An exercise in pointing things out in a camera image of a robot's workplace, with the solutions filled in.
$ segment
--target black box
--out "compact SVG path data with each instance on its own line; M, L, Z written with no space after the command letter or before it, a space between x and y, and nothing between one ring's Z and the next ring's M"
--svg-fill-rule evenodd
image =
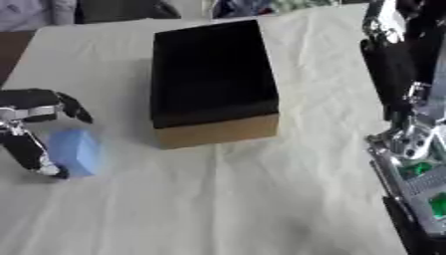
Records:
M257 21L157 33L151 82L151 119L166 147L276 133L279 97Z

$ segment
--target robot finger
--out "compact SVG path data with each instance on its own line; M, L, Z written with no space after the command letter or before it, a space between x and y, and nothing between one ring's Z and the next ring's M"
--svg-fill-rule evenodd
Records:
M92 124L93 118L87 110L74 98L64 93L57 93L65 114L68 117L76 118L84 123Z
M1 143L24 168L58 179L67 179L69 172L50 161L45 146L29 131L3 134Z

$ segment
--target white tablecloth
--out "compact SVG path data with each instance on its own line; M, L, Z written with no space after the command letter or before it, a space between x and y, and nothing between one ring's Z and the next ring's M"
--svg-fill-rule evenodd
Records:
M154 146L148 120L153 33L199 23L39 31L6 88L82 101L103 163L95 177L43 183L0 151L1 254L403 254L363 142L385 128L358 49L363 14L353 5L261 18L280 134L177 150Z

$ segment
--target floor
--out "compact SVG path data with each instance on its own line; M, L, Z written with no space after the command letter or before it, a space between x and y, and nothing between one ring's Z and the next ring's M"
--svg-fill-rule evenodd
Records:
M141 19L153 16L158 0L82 0L88 23ZM203 17L202 0L168 0L182 18Z

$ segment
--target white cloth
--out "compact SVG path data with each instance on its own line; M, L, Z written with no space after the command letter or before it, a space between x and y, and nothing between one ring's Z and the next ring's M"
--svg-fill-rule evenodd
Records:
M78 98L96 118L100 174L33 181L0 152L0 250L20 255L404 254L362 138L384 130L358 44L364 6L260 18L281 96L280 134L153 146L153 33L141 20L39 31L6 89ZM45 134L78 123L32 126Z

